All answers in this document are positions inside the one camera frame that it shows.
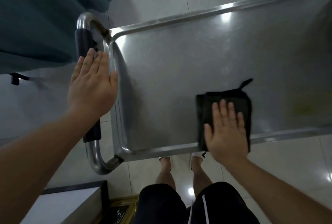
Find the black shorts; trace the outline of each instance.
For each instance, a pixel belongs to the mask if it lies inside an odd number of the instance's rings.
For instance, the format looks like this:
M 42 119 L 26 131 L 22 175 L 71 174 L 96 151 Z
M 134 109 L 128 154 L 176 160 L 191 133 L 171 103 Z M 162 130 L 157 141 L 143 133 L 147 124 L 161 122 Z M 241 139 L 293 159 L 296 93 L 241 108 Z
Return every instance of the black shorts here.
M 236 189 L 226 182 L 217 182 L 196 197 L 192 206 L 191 223 L 205 224 L 205 206 L 209 223 L 259 223 L 247 208 Z M 134 224 L 188 223 L 190 207 L 186 208 L 179 194 L 167 184 L 145 187 L 139 194 Z

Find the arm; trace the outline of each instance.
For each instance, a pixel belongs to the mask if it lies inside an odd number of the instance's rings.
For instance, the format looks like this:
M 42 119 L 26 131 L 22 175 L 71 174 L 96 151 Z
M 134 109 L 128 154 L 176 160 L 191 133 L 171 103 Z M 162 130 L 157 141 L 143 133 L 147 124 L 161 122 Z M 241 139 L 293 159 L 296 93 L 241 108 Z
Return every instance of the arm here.
M 205 141 L 213 158 L 222 163 L 250 193 L 266 216 L 279 223 L 330 223 L 332 211 L 247 159 L 242 113 L 225 100 L 213 104 L 214 133 L 205 125 Z
M 68 95 L 68 111 L 59 120 L 0 148 L 0 220 L 19 223 L 70 150 L 117 96 L 117 74 L 108 74 L 108 57 L 90 49 L 80 57 Z

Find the black cloth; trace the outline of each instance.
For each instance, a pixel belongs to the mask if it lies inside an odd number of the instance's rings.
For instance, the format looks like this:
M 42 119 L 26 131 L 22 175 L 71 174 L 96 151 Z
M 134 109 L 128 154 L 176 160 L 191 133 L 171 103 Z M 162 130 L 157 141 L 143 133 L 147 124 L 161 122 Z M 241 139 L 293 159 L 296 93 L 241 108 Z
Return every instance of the black cloth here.
M 203 195 L 210 224 L 259 224 L 236 189 L 226 182 L 214 183 L 196 197 L 192 206 L 192 224 L 206 223 Z M 154 184 L 145 187 L 139 194 L 134 224 L 187 224 L 189 215 L 190 207 L 186 208 L 171 186 Z
M 239 88 L 222 91 L 222 92 L 206 92 L 196 96 L 196 108 L 198 118 L 198 147 L 201 151 L 208 151 L 205 144 L 204 137 L 204 124 L 208 123 L 212 130 L 213 118 L 212 118 L 212 104 L 219 102 L 222 99 L 226 100 L 226 103 L 233 102 L 235 112 L 243 113 L 244 127 L 246 129 L 248 152 L 250 152 L 250 131 L 251 131 L 251 100 L 242 88 L 252 82 L 253 79 L 248 79 L 241 83 Z

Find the hand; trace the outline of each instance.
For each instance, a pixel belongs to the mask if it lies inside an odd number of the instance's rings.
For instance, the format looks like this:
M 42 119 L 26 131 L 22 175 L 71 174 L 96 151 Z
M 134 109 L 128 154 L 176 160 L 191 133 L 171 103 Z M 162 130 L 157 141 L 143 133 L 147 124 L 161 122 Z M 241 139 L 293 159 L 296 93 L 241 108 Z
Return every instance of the hand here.
M 235 115 L 234 104 L 220 101 L 220 109 L 215 102 L 212 105 L 214 133 L 209 124 L 204 125 L 205 143 L 212 157 L 227 166 L 237 159 L 246 159 L 248 145 L 244 129 L 243 114 Z
M 108 74 L 108 56 L 90 48 L 80 57 L 71 77 L 68 93 L 69 111 L 88 113 L 96 121 L 112 108 L 118 95 L 118 74 Z

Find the leg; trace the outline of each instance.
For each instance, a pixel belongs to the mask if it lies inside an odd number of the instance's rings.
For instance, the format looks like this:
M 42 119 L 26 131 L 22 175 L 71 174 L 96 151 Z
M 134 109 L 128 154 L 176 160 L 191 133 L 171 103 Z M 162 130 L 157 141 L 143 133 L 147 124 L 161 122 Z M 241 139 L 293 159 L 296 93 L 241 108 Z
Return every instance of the leg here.
M 170 185 L 174 190 L 175 188 L 175 182 L 173 179 L 173 176 L 171 174 L 171 160 L 169 157 L 163 157 L 160 159 L 161 163 L 161 171 L 157 177 L 156 184 L 168 184 Z
M 193 191 L 195 197 L 206 187 L 212 184 L 210 178 L 206 175 L 201 167 L 203 159 L 200 157 L 192 157 L 191 170 L 193 170 Z

